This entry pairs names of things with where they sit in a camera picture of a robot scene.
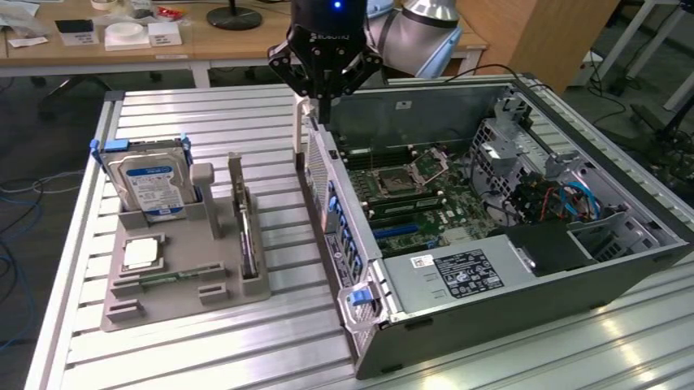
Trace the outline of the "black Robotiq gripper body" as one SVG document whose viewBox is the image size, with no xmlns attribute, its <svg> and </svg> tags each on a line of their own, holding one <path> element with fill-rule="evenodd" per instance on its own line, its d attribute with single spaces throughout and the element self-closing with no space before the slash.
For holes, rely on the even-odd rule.
<svg viewBox="0 0 694 390">
<path fill-rule="evenodd" d="M 308 77 L 337 75 L 366 48 L 364 1 L 293 1 L 286 42 Z"/>
</svg>

